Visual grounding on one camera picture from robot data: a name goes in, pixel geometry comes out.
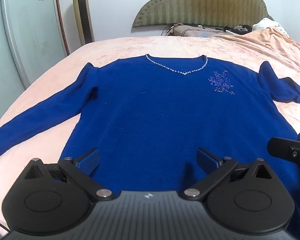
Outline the blue knit sweater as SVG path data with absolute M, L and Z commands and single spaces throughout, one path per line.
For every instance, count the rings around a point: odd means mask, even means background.
M 298 137 L 275 102 L 300 103 L 300 82 L 278 78 L 268 62 L 258 72 L 206 56 L 88 63 L 74 83 L 0 127 L 0 156 L 79 115 L 61 157 L 97 148 L 91 177 L 115 193 L 185 190 L 206 176 L 200 147 L 242 163 L 263 158 L 294 199 L 289 231 L 300 239 L 300 169 L 267 151 L 273 137 Z

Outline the dark clothes on pillow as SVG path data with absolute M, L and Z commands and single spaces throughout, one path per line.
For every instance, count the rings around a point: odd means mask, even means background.
M 231 33 L 234 33 L 234 34 L 238 34 L 238 35 L 245 35 L 247 33 L 250 33 L 252 32 L 252 27 L 249 26 L 249 25 L 238 25 L 238 26 L 235 26 L 233 28 L 230 28 L 229 26 L 226 26 L 223 28 L 223 31 L 224 32 L 231 32 Z

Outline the orange blanket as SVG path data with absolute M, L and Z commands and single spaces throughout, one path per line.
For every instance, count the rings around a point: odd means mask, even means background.
M 245 35 L 215 35 L 224 56 L 219 59 L 247 66 L 253 70 L 268 61 L 280 75 L 300 75 L 300 43 L 275 28 L 252 31 Z

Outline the pink bed sheet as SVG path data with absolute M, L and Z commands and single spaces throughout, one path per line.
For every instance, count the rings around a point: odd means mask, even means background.
M 91 177 L 114 193 L 184 191 L 207 175 L 202 147 L 265 159 L 295 201 L 300 168 L 268 154 L 300 132 L 300 44 L 273 29 L 239 36 L 134 37 L 87 44 L 33 83 L 0 120 L 1 204 L 34 158 L 96 148 Z

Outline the white crumpled bedding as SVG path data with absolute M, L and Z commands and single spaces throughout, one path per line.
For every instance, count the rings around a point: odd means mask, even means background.
M 279 22 L 276 22 L 274 20 L 271 20 L 269 18 L 263 18 L 262 20 L 260 20 L 260 22 L 254 24 L 252 26 L 252 30 L 258 30 L 258 29 L 267 29 L 267 28 L 275 28 L 278 29 L 279 31 L 285 31 L 285 29 L 283 28 L 283 26 L 281 24 L 279 24 Z

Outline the beige patterned pillow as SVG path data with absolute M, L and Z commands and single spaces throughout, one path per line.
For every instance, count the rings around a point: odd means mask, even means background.
M 215 35 L 235 35 L 235 33 L 229 30 L 223 30 L 223 28 L 220 27 L 184 24 L 175 24 L 167 33 L 167 36 L 182 37 L 210 37 Z

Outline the white floral wardrobe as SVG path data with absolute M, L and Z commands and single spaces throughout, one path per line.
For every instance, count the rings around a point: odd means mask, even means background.
M 0 118 L 68 55 L 57 0 L 0 0 Z

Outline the olive padded headboard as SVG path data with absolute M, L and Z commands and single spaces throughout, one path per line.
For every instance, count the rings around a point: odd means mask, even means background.
M 252 26 L 269 16 L 263 0 L 150 0 L 137 13 L 133 27 L 176 23 Z

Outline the gold tower fan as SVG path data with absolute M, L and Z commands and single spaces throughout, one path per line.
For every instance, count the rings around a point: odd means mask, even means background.
M 88 0 L 72 0 L 72 3 L 81 46 L 94 42 L 95 39 Z

